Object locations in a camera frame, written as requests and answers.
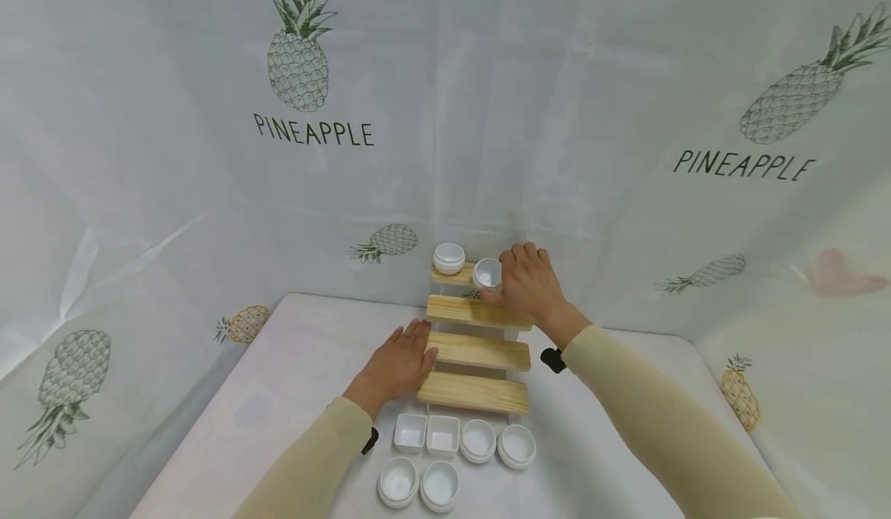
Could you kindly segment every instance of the wooden step shelf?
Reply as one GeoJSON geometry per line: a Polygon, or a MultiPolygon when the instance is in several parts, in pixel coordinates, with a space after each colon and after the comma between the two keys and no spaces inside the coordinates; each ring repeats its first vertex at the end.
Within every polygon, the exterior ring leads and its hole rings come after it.
{"type": "Polygon", "coordinates": [[[528,372],[532,367],[529,346],[517,341],[430,332],[428,348],[439,349],[436,362],[528,372]]]}
{"type": "Polygon", "coordinates": [[[430,372],[417,398],[422,403],[446,407],[516,415],[529,412],[526,384],[464,374],[430,372]]]}
{"type": "Polygon", "coordinates": [[[462,287],[468,287],[468,289],[476,289],[476,286],[473,284],[473,266],[475,265],[475,261],[469,261],[461,268],[461,271],[453,276],[441,273],[434,266],[430,268],[430,281],[442,285],[461,285],[462,287]]]}
{"type": "Polygon", "coordinates": [[[430,295],[427,298],[427,318],[471,326],[521,331],[532,329],[532,324],[518,319],[505,309],[458,296],[430,295]]]}

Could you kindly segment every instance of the table surface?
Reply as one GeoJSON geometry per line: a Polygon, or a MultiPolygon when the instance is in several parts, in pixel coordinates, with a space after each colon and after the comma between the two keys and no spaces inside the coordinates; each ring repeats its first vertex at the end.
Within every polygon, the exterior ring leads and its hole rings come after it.
{"type": "MultiPolygon", "coordinates": [[[[389,333],[423,314],[415,307],[286,296],[131,519],[229,517],[389,333]]],[[[611,333],[678,382],[761,460],[690,343],[676,336],[611,333]]],[[[482,466],[455,456],[452,464],[461,485],[452,516],[682,519],[667,492],[622,443],[591,392],[568,370],[553,374],[538,360],[550,347],[543,333],[533,329],[518,339],[529,343],[533,356],[532,370],[517,379],[528,385],[531,410],[521,424],[537,438],[537,459],[518,473],[497,456],[482,466]]],[[[426,407],[410,398],[387,404],[375,423],[379,442],[353,463],[330,517],[439,517],[420,497],[399,511],[377,499],[377,476],[393,456],[408,456],[419,472],[438,460],[426,452],[400,454],[394,447],[395,418],[403,412],[423,414],[426,407]]],[[[497,432],[507,424],[503,415],[446,408],[433,412],[462,421],[485,418],[497,432]]]]}

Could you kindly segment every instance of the white curtain backdrop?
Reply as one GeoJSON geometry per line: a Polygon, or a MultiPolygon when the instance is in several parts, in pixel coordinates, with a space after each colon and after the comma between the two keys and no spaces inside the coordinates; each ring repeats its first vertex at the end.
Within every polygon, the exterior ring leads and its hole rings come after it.
{"type": "Polygon", "coordinates": [[[436,243],[531,239],[751,357],[780,482],[878,517],[889,291],[808,266],[891,276],[881,2],[0,0],[0,515],[127,517],[286,292],[423,306],[436,243]]]}

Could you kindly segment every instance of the pineapple text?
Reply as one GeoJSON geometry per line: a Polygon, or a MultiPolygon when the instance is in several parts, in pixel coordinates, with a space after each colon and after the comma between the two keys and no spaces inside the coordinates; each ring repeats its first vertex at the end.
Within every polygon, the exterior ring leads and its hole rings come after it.
{"type": "Polygon", "coordinates": [[[295,144],[334,144],[374,145],[371,143],[371,125],[367,122],[353,128],[351,122],[312,122],[286,121],[275,117],[264,117],[254,113],[254,122],[260,136],[270,136],[295,144]]]}
{"type": "Polygon", "coordinates": [[[692,150],[684,150],[678,163],[674,166],[673,172],[698,173],[717,175],[719,177],[751,177],[755,175],[760,179],[777,179],[791,180],[796,183],[802,173],[808,171],[811,163],[816,163],[815,159],[808,159],[796,163],[795,155],[786,157],[785,155],[741,155],[736,152],[722,152],[720,150],[711,152],[702,150],[693,152],[692,150]]]}

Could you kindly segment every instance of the white bowl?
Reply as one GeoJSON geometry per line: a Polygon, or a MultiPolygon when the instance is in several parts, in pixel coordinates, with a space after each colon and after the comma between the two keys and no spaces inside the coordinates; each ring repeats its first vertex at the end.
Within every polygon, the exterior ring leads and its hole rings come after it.
{"type": "Polygon", "coordinates": [[[508,425],[498,437],[498,455],[504,465],[522,471],[535,460],[535,437],[526,426],[508,425]]]}
{"type": "Polygon", "coordinates": [[[453,276],[464,269],[464,249],[461,244],[443,243],[433,251],[433,267],[439,273],[453,276]]]}
{"type": "Polygon", "coordinates": [[[455,417],[430,415],[427,423],[427,451],[430,455],[451,458],[458,452],[461,421],[455,417]]]}
{"type": "Polygon", "coordinates": [[[435,513],[448,513],[455,506],[458,494],[458,471],[446,461],[427,467],[421,479],[421,501],[435,513]]]}
{"type": "Polygon", "coordinates": [[[427,417],[425,415],[400,414],[395,419],[393,443],[405,453],[421,453],[424,439],[427,436],[427,417]]]}
{"type": "Polygon", "coordinates": [[[468,421],[461,431],[461,453],[471,463],[482,465],[496,452],[496,431],[485,420],[468,421]]]}
{"type": "Polygon", "coordinates": [[[418,469],[403,456],[393,458],[377,479],[377,495],[388,507],[401,509],[418,493],[418,469]]]}
{"type": "Polygon", "coordinates": [[[494,258],[483,258],[473,267],[473,284],[477,289],[498,289],[500,287],[500,262],[494,258]]]}

